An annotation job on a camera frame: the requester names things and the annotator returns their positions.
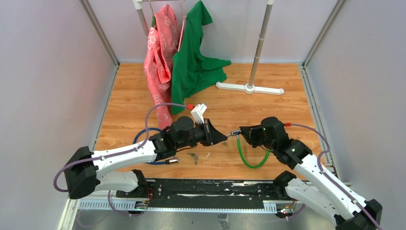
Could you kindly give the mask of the green cable lock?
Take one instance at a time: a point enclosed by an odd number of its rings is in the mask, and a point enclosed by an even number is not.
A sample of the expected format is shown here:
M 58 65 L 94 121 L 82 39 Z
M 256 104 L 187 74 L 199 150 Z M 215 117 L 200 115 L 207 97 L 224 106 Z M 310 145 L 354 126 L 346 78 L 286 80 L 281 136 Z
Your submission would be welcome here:
M 236 140 L 237 154 L 242 163 L 250 169 L 263 167 L 271 156 L 271 151 L 262 146 L 252 149 L 247 143 L 244 144 L 240 130 L 232 131 L 229 137 Z

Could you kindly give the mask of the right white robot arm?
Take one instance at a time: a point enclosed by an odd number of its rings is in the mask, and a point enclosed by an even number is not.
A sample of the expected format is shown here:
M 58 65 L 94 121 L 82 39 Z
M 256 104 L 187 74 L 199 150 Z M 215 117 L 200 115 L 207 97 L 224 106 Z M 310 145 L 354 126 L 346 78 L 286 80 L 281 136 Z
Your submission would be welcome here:
M 383 207 L 375 199 L 367 200 L 345 185 L 321 162 L 330 151 L 327 146 L 318 156 L 298 139 L 289 138 L 287 127 L 276 117 L 267 117 L 256 126 L 241 126 L 231 134 L 242 136 L 253 148 L 263 146 L 268 154 L 308 180 L 307 185 L 295 174 L 284 171 L 274 180 L 273 193 L 279 200 L 288 197 L 300 201 L 329 222 L 337 230 L 380 230 Z

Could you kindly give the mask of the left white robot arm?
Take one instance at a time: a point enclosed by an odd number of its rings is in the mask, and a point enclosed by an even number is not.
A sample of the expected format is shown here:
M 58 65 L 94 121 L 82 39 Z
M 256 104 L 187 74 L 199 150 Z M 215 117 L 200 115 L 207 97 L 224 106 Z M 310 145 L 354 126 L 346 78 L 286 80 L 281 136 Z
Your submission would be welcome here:
M 119 169 L 165 160 L 182 148 L 194 148 L 199 144 L 210 147 L 226 140 L 227 136 L 216 130 L 209 119 L 195 123 L 191 118 L 182 116 L 145 142 L 102 151 L 81 147 L 63 170 L 68 196 L 81 199 L 95 191 L 118 190 L 141 198 L 147 191 L 142 172 L 118 172 Z

